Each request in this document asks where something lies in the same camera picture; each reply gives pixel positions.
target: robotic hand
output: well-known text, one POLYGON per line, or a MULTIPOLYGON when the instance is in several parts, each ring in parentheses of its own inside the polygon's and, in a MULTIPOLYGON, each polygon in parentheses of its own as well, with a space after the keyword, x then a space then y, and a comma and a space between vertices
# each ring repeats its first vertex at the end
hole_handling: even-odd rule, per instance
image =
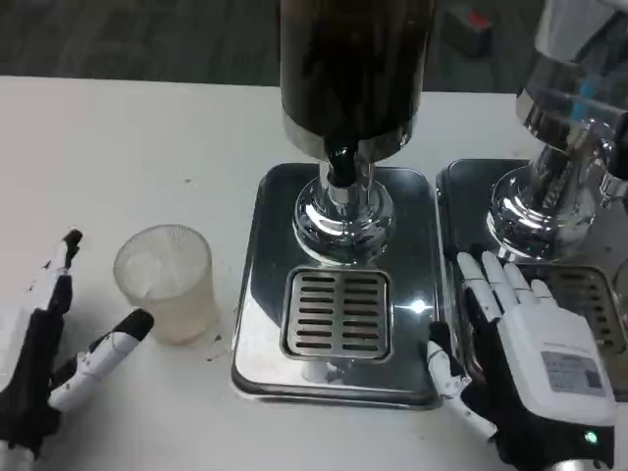
POLYGON ((491 252, 486 277, 468 253, 457 261, 486 381, 455 360, 448 325, 432 323, 428 368, 444 403, 522 471, 611 468, 616 404, 587 321, 491 252))
POLYGON ((0 317, 0 471, 31 469, 43 440, 59 428, 61 413, 85 400, 153 326, 152 316, 136 309, 53 371, 81 238, 79 231, 66 235, 21 307, 0 317))

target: drip tray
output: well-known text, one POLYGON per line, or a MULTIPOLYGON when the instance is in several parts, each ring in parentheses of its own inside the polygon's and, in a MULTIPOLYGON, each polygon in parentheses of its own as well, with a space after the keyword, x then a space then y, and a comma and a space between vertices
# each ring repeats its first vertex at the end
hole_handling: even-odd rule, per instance
POLYGON ((291 215, 318 165, 284 164, 260 184, 246 254, 232 379, 258 400, 429 408, 425 364, 438 317, 440 256, 434 194, 423 176, 378 168, 396 225, 368 263, 310 257, 291 215))
MULTIPOLYGON (((495 183, 505 173, 527 164, 513 160, 460 160, 442 171, 437 178, 445 277, 448 284, 457 350, 467 369, 482 378, 475 361, 472 326, 462 295, 462 280, 455 263, 458 251, 478 256, 484 250, 497 252, 499 246, 486 224, 495 183)), ((598 197, 600 175, 595 169, 589 182, 592 195, 598 197)), ((628 218, 623 205, 597 208, 596 220, 579 253, 560 263, 535 262, 509 254, 528 280, 545 281, 559 306, 584 316, 591 326, 600 354, 619 401, 628 401, 628 349, 623 315, 618 311, 611 280, 628 258, 628 218)))
POLYGON ((543 280, 560 307, 589 323, 603 357, 626 350, 626 339, 604 274, 590 267, 519 265, 524 277, 543 280))
POLYGON ((284 338, 304 357, 382 359, 390 352, 389 283, 377 272, 299 270, 284 338))

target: red object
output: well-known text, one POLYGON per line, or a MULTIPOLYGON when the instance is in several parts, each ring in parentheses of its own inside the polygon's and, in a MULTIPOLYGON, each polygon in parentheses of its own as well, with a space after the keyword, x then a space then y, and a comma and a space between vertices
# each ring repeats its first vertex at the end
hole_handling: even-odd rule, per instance
POLYGON ((487 21, 487 19, 476 12, 470 12, 467 15, 467 22, 477 27, 486 27, 489 25, 489 22, 487 21))

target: green led light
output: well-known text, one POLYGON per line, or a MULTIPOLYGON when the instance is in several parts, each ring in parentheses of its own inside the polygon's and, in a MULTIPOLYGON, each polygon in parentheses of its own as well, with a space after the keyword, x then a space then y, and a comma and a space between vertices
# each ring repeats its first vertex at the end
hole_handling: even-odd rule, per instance
POLYGON ((598 436, 596 435, 595 432, 587 432, 585 434, 585 440, 589 442, 591 445, 598 444, 598 436))

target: drip tray grate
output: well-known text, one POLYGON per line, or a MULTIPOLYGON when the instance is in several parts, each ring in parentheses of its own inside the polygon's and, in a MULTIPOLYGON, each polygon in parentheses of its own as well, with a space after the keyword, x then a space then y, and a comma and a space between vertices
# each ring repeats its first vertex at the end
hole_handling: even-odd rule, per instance
POLYGON ((292 355, 382 359, 390 351, 389 283, 379 272, 298 270, 284 342, 292 355))
POLYGON ((585 317, 602 355, 618 355, 626 339, 606 278, 589 267, 520 265, 527 280, 544 281, 559 306, 585 317))

